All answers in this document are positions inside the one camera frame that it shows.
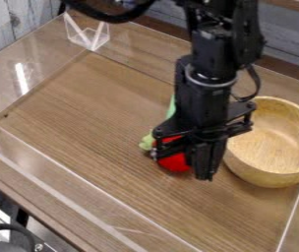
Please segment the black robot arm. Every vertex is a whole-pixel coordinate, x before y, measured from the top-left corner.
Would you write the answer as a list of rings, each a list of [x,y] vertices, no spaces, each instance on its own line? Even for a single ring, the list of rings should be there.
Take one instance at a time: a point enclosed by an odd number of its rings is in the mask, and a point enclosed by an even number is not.
[[[177,61],[176,111],[153,130],[151,156],[162,167],[210,180],[229,139],[253,130],[257,96],[238,96],[233,87],[241,70],[262,85],[260,0],[174,1],[186,13],[192,53]]]

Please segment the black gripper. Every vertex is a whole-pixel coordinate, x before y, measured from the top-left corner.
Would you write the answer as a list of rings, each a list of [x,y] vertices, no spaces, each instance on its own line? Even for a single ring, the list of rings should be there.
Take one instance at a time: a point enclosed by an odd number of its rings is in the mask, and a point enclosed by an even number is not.
[[[253,128],[252,99],[257,94],[230,101],[237,72],[213,77],[196,70],[192,56],[182,57],[176,70],[177,112],[159,124],[153,137],[157,147],[153,158],[184,153],[198,180],[212,180],[224,159],[230,137]]]

